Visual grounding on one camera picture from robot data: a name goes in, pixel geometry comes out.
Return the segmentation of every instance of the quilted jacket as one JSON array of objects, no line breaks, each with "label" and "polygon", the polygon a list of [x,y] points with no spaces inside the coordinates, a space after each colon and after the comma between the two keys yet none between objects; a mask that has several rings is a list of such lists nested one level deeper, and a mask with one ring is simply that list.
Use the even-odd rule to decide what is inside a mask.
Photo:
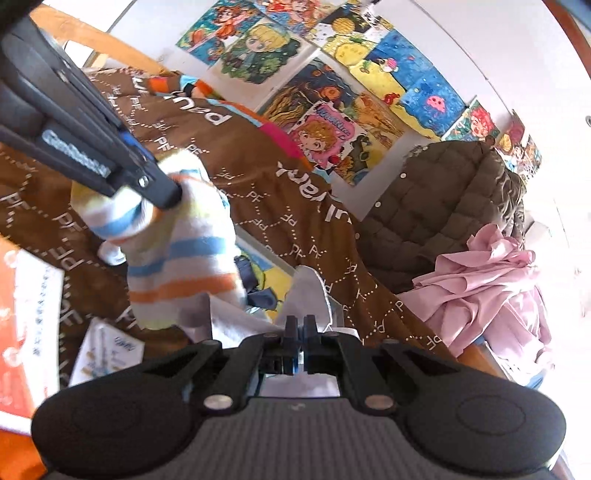
[{"label": "quilted jacket", "polygon": [[525,186],[483,142],[419,148],[356,224],[357,249],[370,273],[394,293],[430,273],[444,253],[467,249],[480,227],[496,223],[522,241]]}]

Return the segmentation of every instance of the booklet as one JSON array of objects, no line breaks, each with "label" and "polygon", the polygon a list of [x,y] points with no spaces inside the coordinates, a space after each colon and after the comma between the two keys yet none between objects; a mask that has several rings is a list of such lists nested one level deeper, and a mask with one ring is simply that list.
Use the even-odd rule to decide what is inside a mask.
[{"label": "booklet", "polygon": [[0,429],[30,434],[35,409],[59,388],[64,273],[0,237]]}]

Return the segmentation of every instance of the colorful drawing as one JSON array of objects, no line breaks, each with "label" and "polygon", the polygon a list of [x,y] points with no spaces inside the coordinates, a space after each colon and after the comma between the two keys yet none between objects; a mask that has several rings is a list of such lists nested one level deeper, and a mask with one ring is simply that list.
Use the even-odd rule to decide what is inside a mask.
[{"label": "colorful drawing", "polygon": [[263,20],[222,55],[222,73],[260,85],[295,56],[301,42],[282,26]]},{"label": "colorful drawing", "polygon": [[419,78],[398,105],[418,123],[442,136],[466,109],[466,105],[435,68]]},{"label": "colorful drawing", "polygon": [[491,145],[501,132],[492,121],[491,115],[480,102],[474,99],[462,116],[442,136],[441,140],[462,140],[465,142],[492,139]]},{"label": "colorful drawing", "polygon": [[497,140],[496,147],[502,155],[511,156],[513,147],[521,145],[525,134],[525,126],[517,114],[513,112],[507,131]]},{"label": "colorful drawing", "polygon": [[371,133],[386,149],[404,134],[404,124],[366,92],[357,93],[330,66],[312,60],[259,111],[289,131],[306,110],[323,101]]},{"label": "colorful drawing", "polygon": [[377,45],[392,25],[384,18],[374,15],[371,7],[348,3],[320,20],[306,39],[324,50],[337,35],[358,38]]},{"label": "colorful drawing", "polygon": [[389,32],[369,52],[360,70],[369,73],[370,63],[375,63],[380,71],[389,73],[405,90],[433,68],[428,58],[397,30]]},{"label": "colorful drawing", "polygon": [[262,17],[248,0],[219,0],[189,28],[177,46],[203,63],[213,65]]},{"label": "colorful drawing", "polygon": [[314,59],[259,113],[287,132],[316,102],[327,102],[340,110],[350,106],[357,95],[330,66]]},{"label": "colorful drawing", "polygon": [[515,112],[507,131],[497,140],[496,149],[507,168],[527,183],[540,169],[542,156],[531,135],[525,142],[525,126]]},{"label": "colorful drawing", "polygon": [[255,6],[270,19],[298,35],[306,35],[337,5],[318,0],[255,0]]},{"label": "colorful drawing", "polygon": [[326,102],[315,103],[290,129],[306,158],[324,170],[338,165],[353,149],[351,140],[367,134]]}]

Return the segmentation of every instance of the wooden furniture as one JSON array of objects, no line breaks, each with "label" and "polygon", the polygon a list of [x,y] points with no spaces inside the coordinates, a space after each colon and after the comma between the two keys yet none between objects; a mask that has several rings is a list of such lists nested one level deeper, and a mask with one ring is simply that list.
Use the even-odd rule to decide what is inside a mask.
[{"label": "wooden furniture", "polygon": [[31,18],[40,28],[50,33],[59,44],[65,45],[69,40],[72,40],[96,51],[98,56],[92,64],[93,67],[102,67],[106,59],[110,57],[153,75],[168,71],[157,61],[121,40],[55,8],[40,5],[33,10]]}]

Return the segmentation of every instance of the pink clothing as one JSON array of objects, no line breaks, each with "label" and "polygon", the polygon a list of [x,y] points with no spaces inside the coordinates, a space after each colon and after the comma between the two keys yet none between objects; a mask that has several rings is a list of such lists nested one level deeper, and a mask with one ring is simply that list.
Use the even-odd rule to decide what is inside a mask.
[{"label": "pink clothing", "polygon": [[399,298],[453,355],[484,334],[495,354],[528,370],[551,340],[535,253],[520,251],[493,223],[466,245],[466,252],[439,255],[435,272],[415,278]]}]

